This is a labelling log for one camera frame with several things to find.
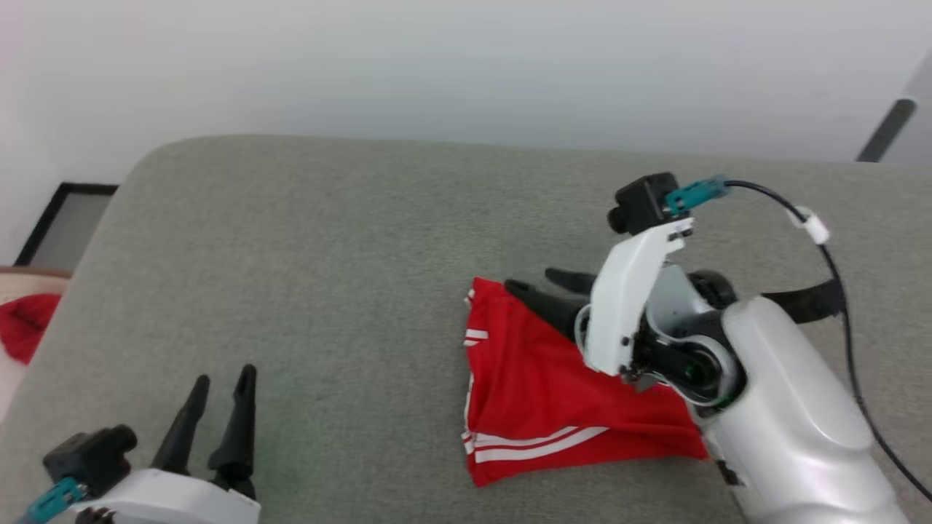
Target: red cloth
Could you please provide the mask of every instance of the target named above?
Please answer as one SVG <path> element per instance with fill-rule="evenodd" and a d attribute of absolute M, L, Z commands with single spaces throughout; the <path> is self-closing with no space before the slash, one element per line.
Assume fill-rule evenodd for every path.
<path fill-rule="evenodd" d="M 589 369 L 500 283 L 476 278 L 466 353 L 473 373 L 463 445 L 481 488 L 540 469 L 677 455 L 707 457 L 686 405 L 665 386 L 635 393 Z"/>
<path fill-rule="evenodd" d="M 0 305 L 0 342 L 9 356 L 29 364 L 46 332 L 59 295 L 30 295 Z"/>

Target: black cable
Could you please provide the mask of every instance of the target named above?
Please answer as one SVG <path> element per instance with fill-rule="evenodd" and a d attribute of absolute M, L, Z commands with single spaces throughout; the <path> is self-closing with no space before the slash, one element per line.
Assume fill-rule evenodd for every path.
<path fill-rule="evenodd" d="M 796 209 L 796 206 L 789 203 L 789 200 L 781 197 L 779 194 L 774 192 L 772 189 L 761 186 L 759 184 L 754 184 L 753 182 L 746 182 L 744 180 L 728 180 L 725 182 L 726 186 L 729 187 L 743 187 L 745 189 L 751 189 L 767 195 L 773 200 L 779 202 L 780 205 L 785 207 L 787 211 L 793 214 L 800 222 L 805 222 L 806 217 L 803 215 L 800 210 Z M 844 286 L 842 285 L 842 275 L 838 272 L 838 266 L 835 265 L 835 260 L 831 257 L 829 253 L 829 248 L 825 244 L 818 245 L 819 252 L 822 253 L 822 257 L 825 258 L 825 263 L 829 266 L 829 271 L 831 272 L 831 278 L 838 283 L 838 294 L 839 299 L 842 301 L 842 325 L 844 330 L 844 358 L 848 366 L 848 380 L 851 382 L 851 394 L 855 397 L 855 402 L 857 407 L 860 408 L 861 414 L 864 415 L 864 419 L 867 421 L 868 426 L 870 426 L 870 432 L 873 433 L 874 439 L 877 441 L 877 444 L 880 448 L 886 453 L 886 456 L 890 458 L 890 461 L 897 467 L 900 473 L 906 477 L 910 483 L 919 490 L 927 498 L 928 501 L 932 502 L 932 492 L 926 488 L 922 482 L 912 474 L 910 469 L 906 467 L 906 464 L 903 463 L 897 456 L 897 454 L 890 448 L 890 445 L 884 440 L 884 436 L 880 433 L 880 430 L 877 429 L 877 425 L 874 423 L 873 418 L 870 416 L 868 411 L 867 402 L 864 400 L 864 395 L 861 393 L 861 384 L 860 380 L 857 379 L 857 368 L 855 365 L 855 348 L 854 341 L 851 335 L 851 313 L 848 311 L 848 297 L 844 292 Z"/>

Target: table surface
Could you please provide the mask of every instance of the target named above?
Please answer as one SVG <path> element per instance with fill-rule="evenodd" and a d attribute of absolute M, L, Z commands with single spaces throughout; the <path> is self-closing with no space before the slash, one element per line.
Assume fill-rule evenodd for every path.
<path fill-rule="evenodd" d="M 213 385 L 191 469 L 206 476 L 252 363 L 264 522 L 741 522 L 708 462 L 617 462 L 483 490 L 463 465 L 471 278 L 598 270 L 619 240 L 605 221 L 614 191 L 663 171 L 681 184 L 727 173 L 818 211 L 869 404 L 932 484 L 927 170 L 233 136 L 165 146 L 117 192 L 0 426 L 0 520 L 48 486 L 41 456 L 71 434 L 126 423 L 145 467 L 200 373 Z M 674 259 L 722 272 L 742 296 L 828 275 L 763 197 L 735 190 L 694 216 Z M 839 323 L 805 331 L 843 377 Z M 880 462 L 910 519 L 932 520 Z"/>

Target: teal cable connector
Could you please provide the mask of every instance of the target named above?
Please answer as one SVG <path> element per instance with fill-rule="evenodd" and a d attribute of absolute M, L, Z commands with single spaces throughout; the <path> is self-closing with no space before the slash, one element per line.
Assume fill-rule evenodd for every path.
<path fill-rule="evenodd" d="M 72 504 L 80 501 L 87 493 L 71 477 L 63 478 L 58 484 L 46 491 L 29 505 L 20 522 L 46 524 L 53 518 L 67 511 Z"/>
<path fill-rule="evenodd" d="M 677 216 L 710 200 L 720 199 L 731 191 L 731 188 L 725 185 L 727 181 L 728 178 L 724 174 L 717 174 L 712 178 L 681 187 L 666 195 L 666 207 L 671 215 Z"/>

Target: white cable clip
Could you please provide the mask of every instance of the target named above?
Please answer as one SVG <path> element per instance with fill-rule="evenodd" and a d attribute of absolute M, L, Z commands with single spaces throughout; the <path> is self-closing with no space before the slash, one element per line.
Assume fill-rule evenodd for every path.
<path fill-rule="evenodd" d="M 796 206 L 796 211 L 799 211 L 802 216 L 805 216 L 806 221 L 800 222 L 793 213 L 787 210 L 787 215 L 789 215 L 789 220 L 793 223 L 793 226 L 805 229 L 806 232 L 809 233 L 809 236 L 812 237 L 813 241 L 819 245 L 829 241 L 829 237 L 831 236 L 829 229 L 819 220 L 817 214 L 813 213 L 811 209 L 802 206 Z"/>

